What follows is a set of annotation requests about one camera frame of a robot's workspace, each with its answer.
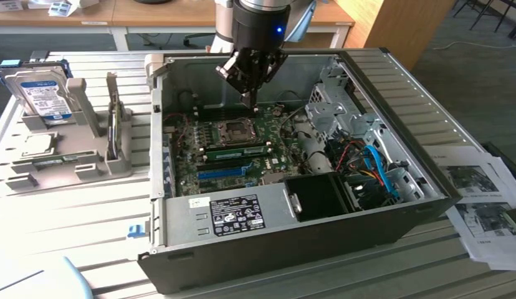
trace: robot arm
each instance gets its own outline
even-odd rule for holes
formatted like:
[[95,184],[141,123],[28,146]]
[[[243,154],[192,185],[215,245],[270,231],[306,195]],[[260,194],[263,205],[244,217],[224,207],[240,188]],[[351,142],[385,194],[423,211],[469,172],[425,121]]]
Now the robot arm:
[[228,60],[215,70],[251,108],[258,89],[272,79],[286,61],[287,55],[280,49],[283,41],[302,39],[316,2],[215,0],[215,3],[216,33],[211,52],[230,52]]

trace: motherboard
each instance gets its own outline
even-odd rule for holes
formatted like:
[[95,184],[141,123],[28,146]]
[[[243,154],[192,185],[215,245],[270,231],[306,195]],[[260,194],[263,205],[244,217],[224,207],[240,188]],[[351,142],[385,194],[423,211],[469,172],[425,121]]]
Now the motherboard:
[[243,113],[168,114],[164,133],[174,140],[176,196],[272,184],[300,174],[291,157],[299,151],[296,135],[288,126],[280,130],[286,118],[282,104]]

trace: slatted table surface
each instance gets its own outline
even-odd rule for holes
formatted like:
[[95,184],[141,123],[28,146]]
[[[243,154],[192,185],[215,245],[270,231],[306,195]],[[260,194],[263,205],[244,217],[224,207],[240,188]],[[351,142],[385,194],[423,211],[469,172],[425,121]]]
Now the slatted table surface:
[[[390,55],[375,49],[349,53],[423,145],[477,145]],[[147,248],[147,238],[124,239],[128,225],[143,221],[149,211],[145,54],[52,52],[48,58],[67,59],[73,76],[85,78],[95,110],[107,106],[105,73],[117,73],[120,98],[133,112],[132,176],[0,198],[0,254],[31,259],[67,256],[93,295],[104,299],[163,298],[129,260]],[[0,120],[0,161],[8,160],[5,149],[25,131],[20,113],[11,101]],[[450,222],[441,218],[419,225],[391,245],[167,298],[188,297],[516,298],[516,272],[490,271],[485,264],[471,262]]]

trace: floor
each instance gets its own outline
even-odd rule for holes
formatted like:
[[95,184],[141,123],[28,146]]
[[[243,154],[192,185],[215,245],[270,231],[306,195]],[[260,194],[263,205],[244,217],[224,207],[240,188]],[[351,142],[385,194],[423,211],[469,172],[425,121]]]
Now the floor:
[[[413,74],[450,111],[473,136],[491,141],[516,162],[516,48],[490,49],[457,44],[446,50],[433,50],[450,42],[465,41],[507,46],[516,40],[506,37],[513,23],[503,22],[493,33],[497,17],[483,16],[475,28],[469,27],[477,12],[467,7],[455,18],[453,11],[435,32],[429,47],[413,69]],[[160,34],[149,39],[155,45],[143,45],[137,35],[128,35],[131,50],[187,49],[183,34]],[[211,43],[211,37],[192,40],[198,47]],[[27,59],[33,50],[88,51],[115,50],[111,36],[69,35],[0,35],[0,60]],[[9,93],[0,85],[0,113]]]

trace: blue hard drive label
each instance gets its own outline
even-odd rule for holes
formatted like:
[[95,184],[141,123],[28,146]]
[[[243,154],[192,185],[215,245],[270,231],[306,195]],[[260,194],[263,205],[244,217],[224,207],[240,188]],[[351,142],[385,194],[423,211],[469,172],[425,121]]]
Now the blue hard drive label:
[[45,120],[63,120],[72,116],[65,99],[59,96],[59,84],[52,81],[20,83],[27,101]]
[[210,201],[210,212],[218,237],[266,228],[255,194]]

